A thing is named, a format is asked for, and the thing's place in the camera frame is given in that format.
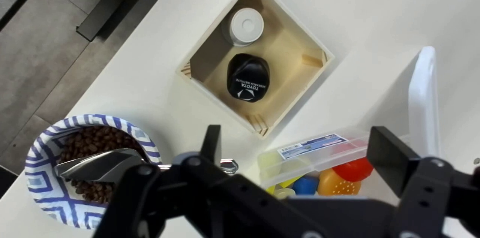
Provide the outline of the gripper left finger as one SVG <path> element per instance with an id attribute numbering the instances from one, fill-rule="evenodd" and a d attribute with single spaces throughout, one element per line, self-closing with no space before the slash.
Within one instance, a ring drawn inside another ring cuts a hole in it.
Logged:
<path id="1" fill-rule="evenodd" d="M 209 125 L 199 152 L 168 170 L 127 169 L 93 238 L 160 238 L 183 216 L 203 238 L 327 238 L 319 224 L 243 175 L 219 167 L 221 126 Z"/>

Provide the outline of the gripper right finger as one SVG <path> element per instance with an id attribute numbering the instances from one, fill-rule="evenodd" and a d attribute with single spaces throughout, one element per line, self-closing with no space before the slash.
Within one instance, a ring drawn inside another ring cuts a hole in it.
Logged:
<path id="1" fill-rule="evenodd" d="M 480 166 L 472 174 L 437 157 L 420 157 L 384 126 L 370 129 L 367 159 L 399 198 L 388 238 L 447 238 L 446 217 L 480 238 Z"/>

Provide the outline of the white plastic lid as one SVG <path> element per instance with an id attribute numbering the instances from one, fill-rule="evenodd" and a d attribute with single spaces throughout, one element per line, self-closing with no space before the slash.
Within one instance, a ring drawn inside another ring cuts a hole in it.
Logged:
<path id="1" fill-rule="evenodd" d="M 440 157 L 437 52 L 423 47 L 415 56 L 408 87 L 410 147 L 422 157 Z"/>

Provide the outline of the blue white patterned paper bowl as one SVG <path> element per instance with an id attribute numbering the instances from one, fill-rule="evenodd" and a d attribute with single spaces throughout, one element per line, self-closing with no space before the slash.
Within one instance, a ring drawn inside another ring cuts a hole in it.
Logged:
<path id="1" fill-rule="evenodd" d="M 129 134 L 146 153 L 148 162 L 159 165 L 162 158 L 151 138 L 139 127 L 119 117 L 84 114 L 60 120 L 34 140 L 26 156 L 24 174 L 34 202 L 48 216 L 62 224 L 81 229 L 95 229 L 108 203 L 86 201 L 64 178 L 53 173 L 65 149 L 67 139 L 81 129 L 107 126 Z"/>

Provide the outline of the pale yellow toy cup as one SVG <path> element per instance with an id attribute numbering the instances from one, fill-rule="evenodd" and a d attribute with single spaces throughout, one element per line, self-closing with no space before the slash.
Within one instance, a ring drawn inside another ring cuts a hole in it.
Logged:
<path id="1" fill-rule="evenodd" d="M 285 187 L 285 188 L 274 190 L 273 195 L 274 197 L 276 197 L 276 199 L 283 200 L 283 199 L 295 196 L 296 193 L 295 193 L 295 190 Z"/>

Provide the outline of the yellow toy piece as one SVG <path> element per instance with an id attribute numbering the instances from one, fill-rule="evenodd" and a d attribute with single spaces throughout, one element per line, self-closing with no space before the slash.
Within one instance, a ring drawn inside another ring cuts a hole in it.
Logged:
<path id="1" fill-rule="evenodd" d="M 270 186 L 266 189 L 266 192 L 268 192 L 269 194 L 274 194 L 274 191 L 275 190 L 279 190 L 279 189 L 284 189 L 284 188 L 287 188 L 287 187 L 291 187 L 293 185 L 294 182 L 296 182 L 298 179 L 300 179 L 302 176 L 299 175 L 297 177 L 294 177 L 292 179 L 289 179 L 289 180 L 286 180 L 286 181 L 283 181 L 281 183 L 278 183 L 276 185 L 273 185 L 273 186 Z"/>

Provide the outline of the red toy ball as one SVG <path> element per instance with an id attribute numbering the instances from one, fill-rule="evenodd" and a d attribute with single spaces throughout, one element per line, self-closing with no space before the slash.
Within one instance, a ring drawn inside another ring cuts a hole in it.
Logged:
<path id="1" fill-rule="evenodd" d="M 349 182 L 359 182 L 369 177 L 373 166 L 366 157 L 340 164 L 332 168 L 336 175 Z"/>

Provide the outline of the orange perforated toy ball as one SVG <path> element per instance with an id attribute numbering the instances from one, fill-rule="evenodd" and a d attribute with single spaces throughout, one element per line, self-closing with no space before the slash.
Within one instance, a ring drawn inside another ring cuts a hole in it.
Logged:
<path id="1" fill-rule="evenodd" d="M 346 181 L 330 168 L 319 173 L 317 193 L 321 196 L 357 195 L 361 187 L 361 181 Z"/>

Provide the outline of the blue toy piece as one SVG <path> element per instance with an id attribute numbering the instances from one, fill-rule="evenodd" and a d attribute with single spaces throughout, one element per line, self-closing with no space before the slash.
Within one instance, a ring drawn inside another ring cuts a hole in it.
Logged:
<path id="1" fill-rule="evenodd" d="M 315 195 L 319 185 L 319 178 L 304 175 L 292 184 L 292 189 L 297 195 Z"/>

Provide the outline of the silver metal scoop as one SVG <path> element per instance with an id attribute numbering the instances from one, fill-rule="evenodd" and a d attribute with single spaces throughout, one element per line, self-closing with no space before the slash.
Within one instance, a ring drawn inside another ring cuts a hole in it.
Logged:
<path id="1" fill-rule="evenodd" d="M 189 151 L 180 154 L 174 158 L 174 164 L 162 163 L 155 165 L 149 163 L 139 152 L 132 148 L 120 148 L 111 151 L 104 151 L 91 156 L 70 160 L 59 163 L 53 167 L 53 173 L 59 178 L 65 178 L 76 181 L 85 182 L 114 182 L 119 183 L 125 172 L 138 165 L 153 165 L 158 167 L 161 172 L 167 172 L 160 178 L 162 182 L 175 182 L 179 178 L 178 171 L 171 172 L 173 166 L 180 165 L 182 160 L 189 156 L 199 156 L 198 151 Z M 217 159 L 215 163 L 219 163 L 222 169 L 228 175 L 234 175 L 238 169 L 238 163 L 233 159 Z"/>

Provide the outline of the clear plastic case with label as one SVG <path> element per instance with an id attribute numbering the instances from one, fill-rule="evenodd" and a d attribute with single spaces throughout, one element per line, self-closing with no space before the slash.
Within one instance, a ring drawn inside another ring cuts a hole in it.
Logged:
<path id="1" fill-rule="evenodd" d="M 310 172 L 348 163 L 366 156 L 369 134 L 343 129 L 259 154 L 259 183 L 267 189 Z"/>

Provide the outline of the heap of brown coffee beans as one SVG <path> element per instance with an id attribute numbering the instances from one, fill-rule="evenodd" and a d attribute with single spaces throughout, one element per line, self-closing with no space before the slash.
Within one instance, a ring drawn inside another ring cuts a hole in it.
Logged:
<path id="1" fill-rule="evenodd" d="M 141 145 L 129 134 L 113 127 L 94 126 L 81 129 L 67 139 L 59 163 L 120 148 L 132 148 L 149 161 Z M 65 180 L 70 182 L 76 193 L 81 194 L 88 202 L 106 204 L 116 188 L 114 182 Z"/>

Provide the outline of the square wooden box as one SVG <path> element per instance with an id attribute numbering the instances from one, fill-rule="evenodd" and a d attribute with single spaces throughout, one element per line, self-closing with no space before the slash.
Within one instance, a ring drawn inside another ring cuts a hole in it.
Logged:
<path id="1" fill-rule="evenodd" d="M 263 19 L 262 34 L 252 43 L 234 36 L 234 15 L 242 9 L 254 9 Z M 227 90 L 228 64 L 240 53 L 260 57 L 269 67 L 270 86 L 255 103 L 235 99 Z M 333 59 L 280 0 L 230 0 L 187 53 L 177 74 L 253 135 L 265 139 Z"/>

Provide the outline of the white round jar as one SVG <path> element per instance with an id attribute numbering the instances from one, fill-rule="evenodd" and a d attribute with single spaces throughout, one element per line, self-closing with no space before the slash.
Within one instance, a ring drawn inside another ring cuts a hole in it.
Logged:
<path id="1" fill-rule="evenodd" d="M 252 8 L 246 7 L 228 14 L 220 23 L 225 40 L 236 47 L 246 47 L 258 40 L 264 31 L 264 19 Z"/>

